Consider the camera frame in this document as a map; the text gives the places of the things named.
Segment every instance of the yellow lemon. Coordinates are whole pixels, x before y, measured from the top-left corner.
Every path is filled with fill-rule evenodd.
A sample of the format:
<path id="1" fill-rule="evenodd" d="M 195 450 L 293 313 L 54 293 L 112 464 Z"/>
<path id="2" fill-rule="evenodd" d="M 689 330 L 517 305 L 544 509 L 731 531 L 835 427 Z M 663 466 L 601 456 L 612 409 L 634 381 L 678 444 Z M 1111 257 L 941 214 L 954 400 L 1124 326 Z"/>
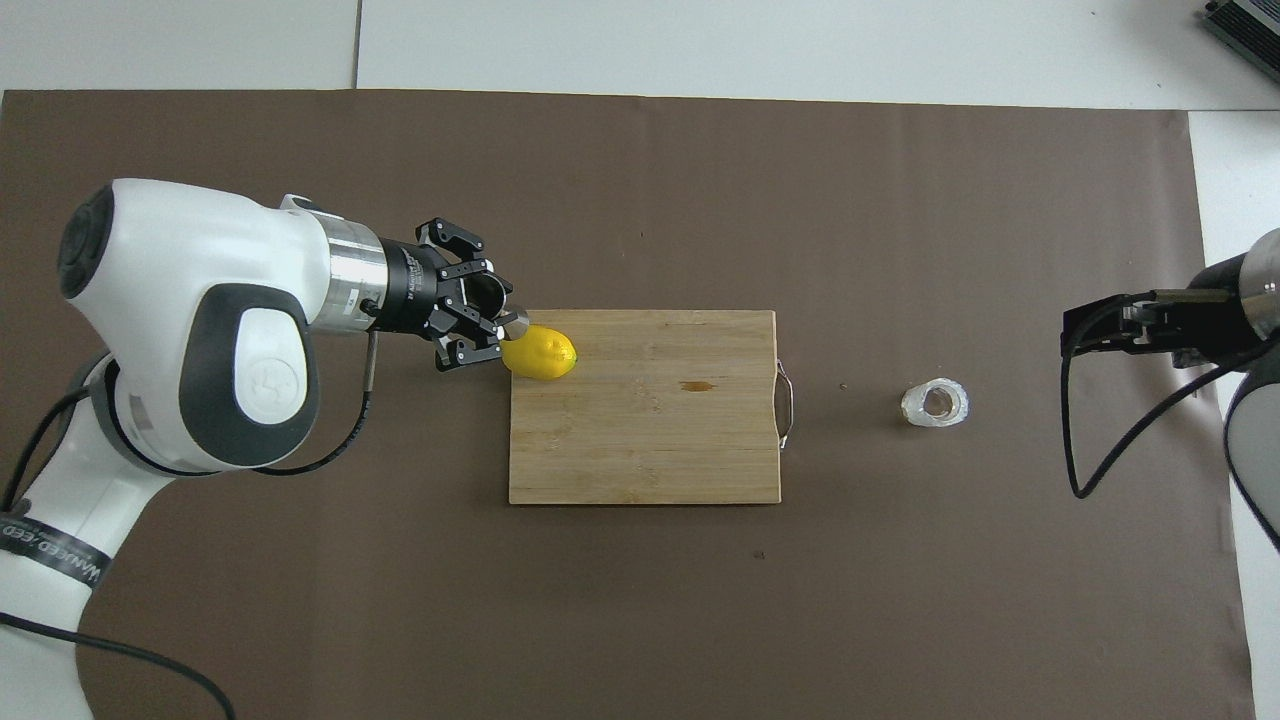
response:
<path id="1" fill-rule="evenodd" d="M 577 364 L 577 350 L 564 333 L 547 325 L 529 325 L 520 340 L 502 341 L 502 364 L 535 380 L 554 380 Z"/>

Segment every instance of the cutting board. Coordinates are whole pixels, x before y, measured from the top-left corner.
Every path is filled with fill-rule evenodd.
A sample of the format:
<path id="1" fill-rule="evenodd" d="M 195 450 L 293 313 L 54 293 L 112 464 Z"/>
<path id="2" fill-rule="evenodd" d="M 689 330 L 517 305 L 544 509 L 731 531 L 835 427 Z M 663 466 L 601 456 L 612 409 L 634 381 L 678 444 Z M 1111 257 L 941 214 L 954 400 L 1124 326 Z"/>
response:
<path id="1" fill-rule="evenodd" d="M 534 310 L 577 366 L 512 377 L 513 505 L 782 501 L 772 310 Z"/>

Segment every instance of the metal handle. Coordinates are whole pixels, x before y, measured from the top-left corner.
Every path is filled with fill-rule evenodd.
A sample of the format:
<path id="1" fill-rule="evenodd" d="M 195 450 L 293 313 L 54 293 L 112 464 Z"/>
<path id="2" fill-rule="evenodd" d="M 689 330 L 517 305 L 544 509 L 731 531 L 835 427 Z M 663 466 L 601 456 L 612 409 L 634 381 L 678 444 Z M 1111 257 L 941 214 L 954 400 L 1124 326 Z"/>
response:
<path id="1" fill-rule="evenodd" d="M 778 428 L 778 452 L 781 452 L 787 448 L 787 436 L 791 434 L 791 428 L 796 423 L 796 388 L 791 384 L 791 378 L 787 377 L 787 370 L 782 366 L 781 357 L 778 359 L 778 379 L 787 386 L 787 424 Z"/>

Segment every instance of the brown tablecloth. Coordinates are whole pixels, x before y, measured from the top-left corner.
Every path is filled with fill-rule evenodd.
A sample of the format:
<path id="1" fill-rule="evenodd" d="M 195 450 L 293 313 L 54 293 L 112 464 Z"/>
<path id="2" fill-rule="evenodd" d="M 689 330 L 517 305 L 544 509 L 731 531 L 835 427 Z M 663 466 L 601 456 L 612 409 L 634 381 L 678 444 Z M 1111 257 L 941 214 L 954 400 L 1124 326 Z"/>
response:
<path id="1" fill-rule="evenodd" d="M 1249 717 L 1221 425 L 1202 393 L 1088 502 L 1060 313 L 1202 265 L 1184 113 L 462 92 L 6 92 L 0 451 L 99 341 L 60 300 L 114 177 L 284 192 L 411 240 L 484 236 L 538 307 L 773 309 L 796 384 L 769 507 L 511 507 L 508 379 L 383 343 L 320 473 L 178 482 L 87 632 L 182 659 L 243 717 Z M 364 346 L 328 338 L 346 432 Z M 964 424 L 905 425 L 946 375 Z M 1080 361 L 1082 462 L 1188 379 Z M 82 652 L 100 717 L 215 717 Z"/>

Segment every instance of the transparent tape roll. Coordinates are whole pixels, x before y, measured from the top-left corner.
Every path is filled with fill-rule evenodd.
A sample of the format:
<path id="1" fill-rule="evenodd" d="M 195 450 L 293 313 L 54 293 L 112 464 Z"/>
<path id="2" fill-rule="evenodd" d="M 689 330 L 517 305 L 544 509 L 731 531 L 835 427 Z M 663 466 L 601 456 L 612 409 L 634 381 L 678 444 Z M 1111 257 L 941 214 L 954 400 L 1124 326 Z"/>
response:
<path id="1" fill-rule="evenodd" d="M 950 378 L 934 378 L 906 391 L 902 416 L 922 428 L 950 428 L 969 416 L 969 395 Z"/>

